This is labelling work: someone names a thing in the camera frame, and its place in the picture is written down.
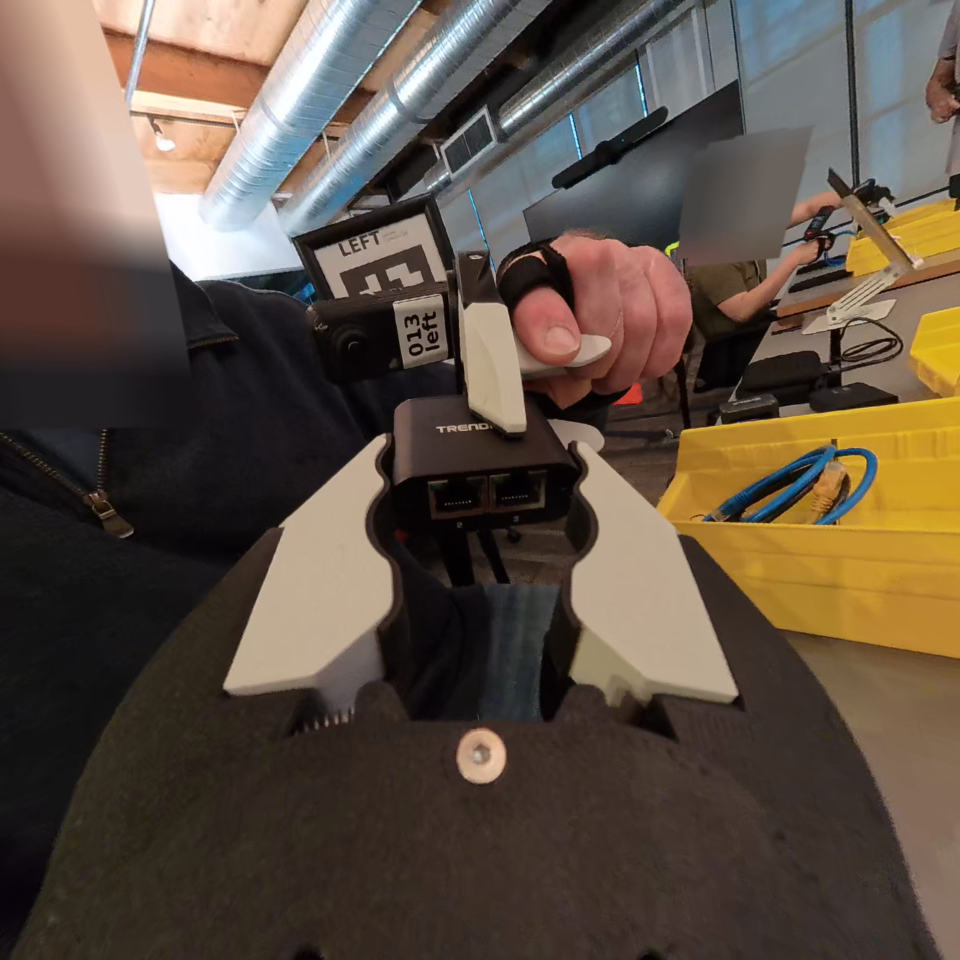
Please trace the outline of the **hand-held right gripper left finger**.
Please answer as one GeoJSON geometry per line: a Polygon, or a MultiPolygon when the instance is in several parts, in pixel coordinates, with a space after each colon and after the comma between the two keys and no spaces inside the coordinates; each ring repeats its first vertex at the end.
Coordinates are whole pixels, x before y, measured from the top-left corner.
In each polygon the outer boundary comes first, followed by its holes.
{"type": "Polygon", "coordinates": [[[323,712],[351,712],[358,691],[383,678],[378,629],[394,607],[394,570],[370,521],[387,492],[389,441],[369,442],[281,523],[228,695],[307,690],[323,712]]]}

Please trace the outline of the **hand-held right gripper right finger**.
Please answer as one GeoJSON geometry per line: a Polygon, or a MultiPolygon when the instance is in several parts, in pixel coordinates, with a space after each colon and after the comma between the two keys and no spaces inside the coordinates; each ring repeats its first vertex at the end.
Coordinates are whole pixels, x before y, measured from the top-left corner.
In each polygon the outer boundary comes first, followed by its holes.
{"type": "Polygon", "coordinates": [[[557,599],[557,674],[606,703],[730,705],[738,687],[674,526],[582,440],[557,599]]]}

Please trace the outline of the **black network switch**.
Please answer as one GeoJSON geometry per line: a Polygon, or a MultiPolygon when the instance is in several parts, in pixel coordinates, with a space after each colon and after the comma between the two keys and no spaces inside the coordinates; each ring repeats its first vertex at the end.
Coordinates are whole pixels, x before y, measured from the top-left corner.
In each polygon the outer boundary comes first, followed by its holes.
{"type": "Polygon", "coordinates": [[[409,535],[563,520],[581,477],[579,462],[530,400],[518,438],[475,417],[462,395],[401,403],[392,437],[393,510],[409,535]]]}

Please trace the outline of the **yellow divided plastic bin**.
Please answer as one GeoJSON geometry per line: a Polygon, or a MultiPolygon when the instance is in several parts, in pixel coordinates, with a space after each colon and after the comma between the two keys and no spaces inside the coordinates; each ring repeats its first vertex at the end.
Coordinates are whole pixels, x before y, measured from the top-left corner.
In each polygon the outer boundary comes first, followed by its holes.
{"type": "Polygon", "coordinates": [[[958,397],[685,430],[657,509],[779,629],[958,659],[958,397]],[[806,503],[769,524],[703,522],[832,441],[878,461],[837,525],[807,523],[806,503]]]}

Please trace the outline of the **person's left hand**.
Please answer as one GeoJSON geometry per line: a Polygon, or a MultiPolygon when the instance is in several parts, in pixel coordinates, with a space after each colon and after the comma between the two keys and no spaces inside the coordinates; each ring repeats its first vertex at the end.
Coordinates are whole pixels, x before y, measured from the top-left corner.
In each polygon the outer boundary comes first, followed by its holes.
{"type": "Polygon", "coordinates": [[[510,309],[529,354],[559,374],[525,383],[559,410],[604,407],[636,382],[677,364],[692,325],[690,291],[673,263],[649,246],[588,230],[550,243],[570,274],[573,305],[555,289],[530,289],[510,309]]]}

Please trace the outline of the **black pouch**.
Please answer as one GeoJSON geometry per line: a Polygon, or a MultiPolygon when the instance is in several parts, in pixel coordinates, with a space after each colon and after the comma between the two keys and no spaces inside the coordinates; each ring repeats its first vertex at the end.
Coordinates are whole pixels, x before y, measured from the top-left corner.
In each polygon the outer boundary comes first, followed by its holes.
{"type": "Polygon", "coordinates": [[[824,361],[811,350],[762,358],[745,368],[735,395],[739,400],[771,395],[780,398],[781,403],[795,403],[796,400],[783,397],[808,396],[825,370],[824,361]]]}

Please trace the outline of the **silver ventilation ducts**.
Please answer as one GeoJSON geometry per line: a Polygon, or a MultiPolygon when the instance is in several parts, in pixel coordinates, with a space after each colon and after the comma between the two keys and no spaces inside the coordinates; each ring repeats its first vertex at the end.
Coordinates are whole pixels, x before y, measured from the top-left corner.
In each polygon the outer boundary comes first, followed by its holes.
{"type": "MultiPolygon", "coordinates": [[[[681,2],[622,2],[550,61],[494,114],[494,140],[553,121],[559,102],[618,66],[681,2]]],[[[246,229],[358,89],[420,2],[310,2],[294,25],[203,194],[217,231],[246,229]]],[[[279,212],[285,234],[322,226],[477,79],[549,6],[451,2],[279,212]]]]}

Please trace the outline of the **black power bank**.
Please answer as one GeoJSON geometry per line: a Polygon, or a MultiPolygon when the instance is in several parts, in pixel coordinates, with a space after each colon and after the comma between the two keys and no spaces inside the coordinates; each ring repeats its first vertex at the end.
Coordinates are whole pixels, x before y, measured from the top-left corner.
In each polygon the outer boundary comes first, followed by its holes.
{"type": "Polygon", "coordinates": [[[894,405],[899,402],[896,394],[863,382],[822,387],[812,390],[808,397],[808,405],[814,413],[859,410],[894,405]]]}

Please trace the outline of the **black wall monitor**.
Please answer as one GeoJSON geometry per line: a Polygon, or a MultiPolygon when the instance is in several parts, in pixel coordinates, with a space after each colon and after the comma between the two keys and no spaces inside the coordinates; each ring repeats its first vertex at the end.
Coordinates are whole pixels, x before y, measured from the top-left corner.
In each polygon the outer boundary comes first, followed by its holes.
{"type": "Polygon", "coordinates": [[[650,114],[634,124],[642,126],[650,130],[617,159],[524,210],[531,240],[592,230],[633,247],[675,243],[695,154],[744,132],[739,81],[675,118],[650,114]]]}

